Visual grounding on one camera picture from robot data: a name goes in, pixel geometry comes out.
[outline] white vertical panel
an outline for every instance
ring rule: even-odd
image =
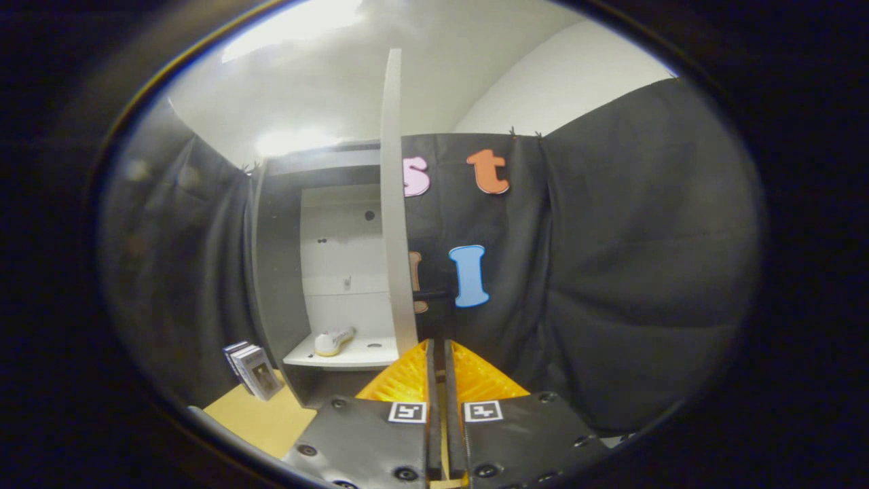
[[[416,346],[401,165],[401,50],[389,50],[381,112],[381,213],[389,302],[399,355]]]

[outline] ceiling light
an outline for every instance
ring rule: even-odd
[[[276,131],[260,137],[256,141],[256,151],[263,157],[279,157],[293,151],[334,146],[340,142],[340,138],[319,131]]]
[[[287,41],[311,39],[360,20],[362,0],[308,0],[242,33],[223,50],[224,63],[255,50]]]

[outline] black curtain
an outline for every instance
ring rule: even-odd
[[[103,293],[144,373],[206,406],[237,385],[222,348],[256,342],[243,253],[250,177],[166,102],[131,134],[103,189]]]
[[[493,150],[509,190],[477,188]],[[732,343],[758,278],[753,165],[714,107],[679,79],[635,90],[546,137],[403,138],[430,188],[406,199],[417,315],[589,425],[630,432],[696,389]],[[482,245],[490,299],[455,308],[449,250]]]

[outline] book stack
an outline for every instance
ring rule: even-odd
[[[239,383],[250,394],[267,401],[281,390],[281,381],[272,370],[262,347],[242,341],[224,348],[223,355]]]

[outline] white wall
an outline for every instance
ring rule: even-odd
[[[471,106],[454,132],[548,134],[632,90],[670,77],[656,59],[592,22],[528,53]]]

